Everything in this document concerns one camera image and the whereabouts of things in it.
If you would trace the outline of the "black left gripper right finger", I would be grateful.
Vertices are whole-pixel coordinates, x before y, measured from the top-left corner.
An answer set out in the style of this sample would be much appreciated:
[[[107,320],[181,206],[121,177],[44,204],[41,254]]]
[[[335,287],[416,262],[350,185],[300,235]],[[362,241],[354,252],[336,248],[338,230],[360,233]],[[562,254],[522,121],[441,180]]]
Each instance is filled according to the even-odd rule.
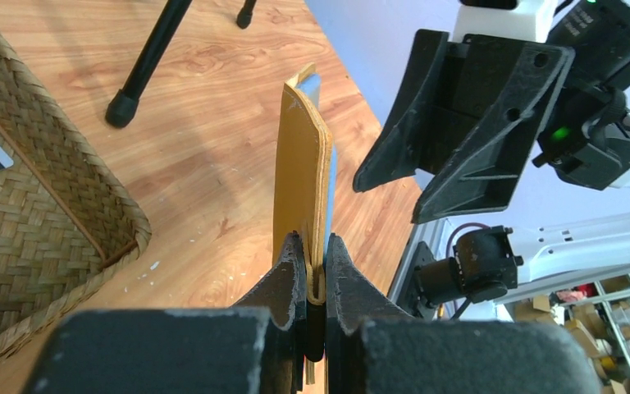
[[[331,235],[326,263],[329,393],[598,393],[600,379],[563,328],[425,321],[388,300]]]

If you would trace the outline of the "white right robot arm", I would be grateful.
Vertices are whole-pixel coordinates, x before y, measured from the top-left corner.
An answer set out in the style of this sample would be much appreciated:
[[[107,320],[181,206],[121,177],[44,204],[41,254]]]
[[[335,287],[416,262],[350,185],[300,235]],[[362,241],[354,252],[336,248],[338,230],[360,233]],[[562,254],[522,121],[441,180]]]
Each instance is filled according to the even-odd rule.
[[[470,225],[440,257],[422,229],[495,213],[528,163],[572,186],[630,188],[630,6],[624,1],[463,1],[453,32],[418,30],[381,134],[353,188],[425,171],[413,234],[389,291],[407,314],[511,301],[547,278],[630,263],[630,213],[562,226]]]

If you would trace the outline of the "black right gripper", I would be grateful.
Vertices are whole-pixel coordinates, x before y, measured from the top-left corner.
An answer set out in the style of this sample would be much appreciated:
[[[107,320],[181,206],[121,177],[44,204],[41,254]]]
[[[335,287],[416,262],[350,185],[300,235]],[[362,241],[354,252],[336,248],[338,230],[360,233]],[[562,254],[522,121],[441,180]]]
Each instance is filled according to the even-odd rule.
[[[575,52],[558,45],[418,30],[381,133],[354,175],[365,192],[432,174],[413,209],[416,224],[498,213],[508,208],[537,135],[546,127]],[[518,284],[508,230],[471,225],[413,273],[413,312],[429,317],[444,303],[463,307]]]

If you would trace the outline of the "yellow leather card holder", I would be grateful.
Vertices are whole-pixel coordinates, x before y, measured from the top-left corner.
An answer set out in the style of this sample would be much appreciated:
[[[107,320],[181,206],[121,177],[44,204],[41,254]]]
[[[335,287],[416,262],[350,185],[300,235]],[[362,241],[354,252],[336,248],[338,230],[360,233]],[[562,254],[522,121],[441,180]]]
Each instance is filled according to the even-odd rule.
[[[324,354],[322,334],[326,303],[324,259],[334,153],[332,133],[318,110],[321,81],[310,62],[283,84],[276,139],[272,215],[273,254],[295,231],[304,244],[310,340],[305,354],[305,382],[316,382],[315,365]]]

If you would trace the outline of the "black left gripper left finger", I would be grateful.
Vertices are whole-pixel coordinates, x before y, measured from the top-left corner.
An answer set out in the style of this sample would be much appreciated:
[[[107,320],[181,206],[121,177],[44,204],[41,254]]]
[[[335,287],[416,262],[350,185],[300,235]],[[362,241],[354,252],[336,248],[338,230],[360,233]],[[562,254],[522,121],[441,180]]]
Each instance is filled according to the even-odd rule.
[[[50,334],[26,393],[295,393],[302,389],[303,243],[223,309],[91,309]]]

